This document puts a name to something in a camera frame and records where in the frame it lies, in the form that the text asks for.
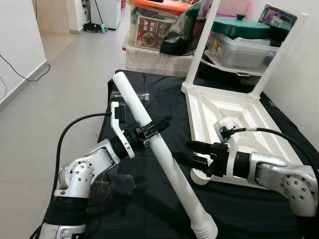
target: red label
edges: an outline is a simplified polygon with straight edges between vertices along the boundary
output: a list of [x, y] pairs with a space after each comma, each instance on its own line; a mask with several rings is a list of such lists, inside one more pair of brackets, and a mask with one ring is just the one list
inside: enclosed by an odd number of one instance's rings
[[139, 16], [135, 45], [159, 50], [171, 22]]

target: plastic storage box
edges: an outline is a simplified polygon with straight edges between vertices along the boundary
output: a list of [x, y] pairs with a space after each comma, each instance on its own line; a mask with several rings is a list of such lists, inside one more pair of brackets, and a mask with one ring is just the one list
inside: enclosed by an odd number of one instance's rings
[[261, 75], [278, 49], [279, 47], [269, 46], [268, 40], [231, 39], [214, 32], [205, 54], [221, 70], [231, 69]]
[[130, 0], [131, 46], [159, 50], [170, 25], [191, 5], [174, 0]]

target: green lid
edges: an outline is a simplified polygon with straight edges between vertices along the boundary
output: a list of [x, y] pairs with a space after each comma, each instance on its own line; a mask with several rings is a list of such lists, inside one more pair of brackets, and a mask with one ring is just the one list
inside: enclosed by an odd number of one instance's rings
[[230, 37], [243, 37], [249, 39], [265, 39], [270, 32], [270, 26], [244, 19], [246, 15], [237, 14], [237, 19], [228, 16], [217, 16], [212, 31]]

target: black tablecloth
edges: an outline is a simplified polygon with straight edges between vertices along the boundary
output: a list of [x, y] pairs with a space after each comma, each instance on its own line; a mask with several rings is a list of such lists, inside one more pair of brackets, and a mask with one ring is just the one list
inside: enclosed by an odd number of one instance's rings
[[[135, 91], [148, 93], [142, 100], [151, 118], [171, 115], [168, 129], [161, 133], [171, 151], [190, 152], [185, 143], [190, 140], [187, 107], [180, 91], [184, 78], [165, 77], [124, 71]], [[248, 93], [252, 87], [237, 82], [196, 79], [196, 85]], [[110, 82], [109, 93], [117, 91]], [[111, 96], [111, 101], [122, 98]], [[261, 102], [283, 133], [296, 139], [315, 159], [318, 152], [302, 136], [297, 127], [261, 95]], [[127, 121], [122, 129], [135, 122], [127, 109]], [[105, 118], [99, 141], [112, 138], [109, 118]], [[302, 161], [307, 164], [297, 150]], [[189, 178], [189, 168], [181, 166], [205, 210], [212, 215], [219, 239], [285, 239], [300, 238], [296, 220], [287, 200], [266, 190], [210, 182], [205, 186], [194, 184]], [[131, 196], [111, 192], [108, 200], [89, 210], [86, 238], [121, 239], [188, 239], [195, 238], [190, 222], [160, 165], [151, 150], [136, 153], [133, 159], [124, 159], [117, 168], [118, 174], [134, 177], [136, 188]]]

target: white pipe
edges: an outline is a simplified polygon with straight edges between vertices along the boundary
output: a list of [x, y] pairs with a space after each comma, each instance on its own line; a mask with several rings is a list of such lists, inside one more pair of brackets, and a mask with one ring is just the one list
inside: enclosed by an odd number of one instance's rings
[[[113, 80], [126, 104], [129, 106], [135, 120], [139, 122], [141, 126], [150, 123], [152, 120], [149, 114], [145, 110], [124, 73], [116, 73], [113, 76]], [[187, 212], [190, 218], [191, 228], [197, 238], [216, 238], [218, 229], [213, 218], [204, 210], [161, 135], [158, 134], [153, 136], [150, 141], [152, 143], [151, 149]]]
[[217, 14], [217, 10], [219, 7], [221, 0], [214, 0], [213, 3], [211, 4], [207, 19], [206, 19], [206, 23], [205, 26], [203, 28], [203, 32], [201, 33], [195, 54], [194, 54], [194, 58], [190, 64], [189, 70], [188, 70], [188, 74], [186, 76], [186, 80], [183, 82], [183, 86], [185, 87], [192, 87], [196, 73], [197, 73], [197, 69], [200, 63], [200, 59], [203, 55], [203, 52], [205, 50], [205, 46], [209, 37], [209, 34], [211, 32], [211, 28], [213, 26], [214, 20], [215, 20], [215, 16]]
[[282, 44], [282, 46], [279, 48], [279, 51], [275, 55], [274, 59], [271, 61], [271, 63], [267, 67], [264, 75], [262, 76], [262, 78], [260, 78], [260, 80], [258, 81], [257, 85], [254, 87], [253, 91], [251, 93], [249, 93], [250, 97], [252, 97], [254, 99], [259, 99], [260, 98], [260, 94], [262, 93], [262, 91], [264, 90], [265, 86], [269, 82], [271, 76], [274, 73], [274, 70], [277, 68], [277, 66], [280, 64], [280, 62], [283, 60], [283, 57], [284, 57], [286, 51], [288, 50], [288, 48], [290, 47], [291, 43], [294, 41], [294, 39], [300, 33], [300, 30], [301, 30], [302, 26], [304, 25], [307, 17], [308, 17], [307, 13], [302, 13], [298, 17], [295, 25], [293, 26], [293, 28], [289, 32], [289, 34], [286, 37], [286, 39], [285, 39], [284, 43]]

